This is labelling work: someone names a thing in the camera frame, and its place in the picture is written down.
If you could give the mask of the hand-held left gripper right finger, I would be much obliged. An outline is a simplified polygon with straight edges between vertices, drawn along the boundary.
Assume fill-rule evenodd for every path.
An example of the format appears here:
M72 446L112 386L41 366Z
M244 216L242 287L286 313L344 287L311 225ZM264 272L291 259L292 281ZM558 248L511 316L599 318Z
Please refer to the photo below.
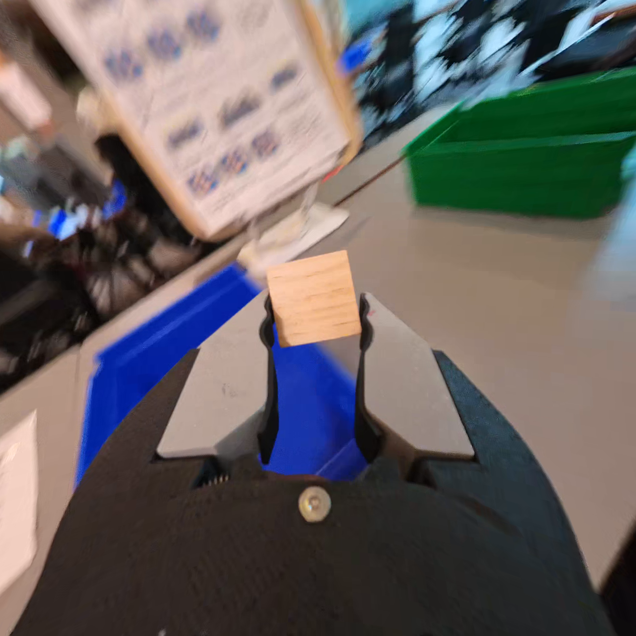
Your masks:
M432 348L369 292L360 296L354 437L368 464L468 460L475 451Z

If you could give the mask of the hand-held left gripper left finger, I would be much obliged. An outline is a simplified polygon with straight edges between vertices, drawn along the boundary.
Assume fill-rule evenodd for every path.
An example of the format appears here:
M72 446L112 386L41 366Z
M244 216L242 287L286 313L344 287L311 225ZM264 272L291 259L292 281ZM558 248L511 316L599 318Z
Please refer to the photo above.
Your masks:
M259 454L268 464L279 432L274 318L262 291L198 348L156 449L164 459Z

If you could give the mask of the blue plastic bin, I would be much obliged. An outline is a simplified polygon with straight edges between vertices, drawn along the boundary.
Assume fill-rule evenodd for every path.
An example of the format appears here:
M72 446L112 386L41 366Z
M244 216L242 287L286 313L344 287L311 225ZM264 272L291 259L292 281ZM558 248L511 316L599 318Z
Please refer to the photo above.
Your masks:
M91 374L76 464L77 487L109 436L191 349L260 291L229 265L111 344L89 354ZM364 459L354 441L355 380L320 345L273 348L279 434L268 468L333 480L354 478Z

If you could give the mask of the blue striped wooden cube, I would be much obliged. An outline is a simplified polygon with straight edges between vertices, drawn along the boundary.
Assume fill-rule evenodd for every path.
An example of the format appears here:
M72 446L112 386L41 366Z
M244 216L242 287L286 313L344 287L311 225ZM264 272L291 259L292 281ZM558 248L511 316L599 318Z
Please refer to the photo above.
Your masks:
M347 251L272 266L266 271L266 282L281 347L361 334Z

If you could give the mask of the green plastic bin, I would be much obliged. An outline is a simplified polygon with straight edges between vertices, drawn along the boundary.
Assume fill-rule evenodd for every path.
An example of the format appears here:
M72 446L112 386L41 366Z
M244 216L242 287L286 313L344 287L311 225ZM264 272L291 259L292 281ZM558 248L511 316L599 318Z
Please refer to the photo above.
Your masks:
M598 218L635 177L635 68L460 103L402 157L418 205Z

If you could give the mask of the white stand base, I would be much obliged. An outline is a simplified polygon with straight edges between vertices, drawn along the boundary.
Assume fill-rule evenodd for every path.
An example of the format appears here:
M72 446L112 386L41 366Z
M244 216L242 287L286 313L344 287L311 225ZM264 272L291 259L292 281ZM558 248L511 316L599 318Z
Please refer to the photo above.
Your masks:
M258 222L247 226L248 240L237 263L254 279L264 279L267 271L297 259L337 231L350 217L349 211L317 201L319 183L309 186L298 209L262 231Z

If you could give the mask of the white paper sheet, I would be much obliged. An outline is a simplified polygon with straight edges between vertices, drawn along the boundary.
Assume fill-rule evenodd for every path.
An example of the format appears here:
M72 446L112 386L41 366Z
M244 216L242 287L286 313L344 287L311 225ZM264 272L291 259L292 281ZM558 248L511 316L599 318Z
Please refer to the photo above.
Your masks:
M1 593L31 565L37 551L37 412L1 436Z

